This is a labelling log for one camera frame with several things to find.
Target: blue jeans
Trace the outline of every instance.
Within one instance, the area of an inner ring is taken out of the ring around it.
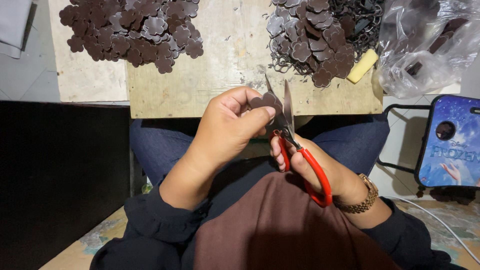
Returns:
[[[199,119],[137,119],[130,145],[153,185],[162,181],[185,154]],[[369,175],[385,145],[390,127],[379,115],[315,116],[297,134],[316,143],[354,172]]]

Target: yellow sponge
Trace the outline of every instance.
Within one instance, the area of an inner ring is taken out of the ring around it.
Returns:
[[[347,76],[347,79],[356,84],[367,71],[377,62],[378,55],[374,50],[368,49],[366,53],[363,54],[360,61],[352,68],[350,74]]]

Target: frozen logo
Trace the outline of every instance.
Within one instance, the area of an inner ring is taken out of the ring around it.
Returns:
[[[466,160],[466,161],[480,163],[480,153],[477,153],[475,151],[472,151],[472,152],[465,151],[464,149],[466,147],[467,146],[465,146],[463,149],[462,148],[446,149],[446,148],[434,145],[432,146],[432,153],[430,154],[430,156],[439,157],[439,158],[445,157],[448,159]]]

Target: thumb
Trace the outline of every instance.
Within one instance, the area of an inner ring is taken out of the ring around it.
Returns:
[[[320,182],[318,182],[317,175],[313,171],[313,168],[308,164],[307,160],[303,158],[301,153],[293,154],[292,158],[290,159],[290,163],[292,168],[300,174],[305,180],[307,180],[311,185],[315,192],[320,192],[322,190],[322,186]]]
[[[249,139],[257,134],[275,117],[272,107],[260,107],[251,110],[237,120],[237,127]]]

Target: plastic bag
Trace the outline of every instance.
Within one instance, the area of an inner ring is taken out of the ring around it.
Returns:
[[[468,21],[432,54],[429,50],[454,19]],[[480,49],[480,1],[388,0],[379,42],[376,75],[389,95],[413,98],[449,86]]]

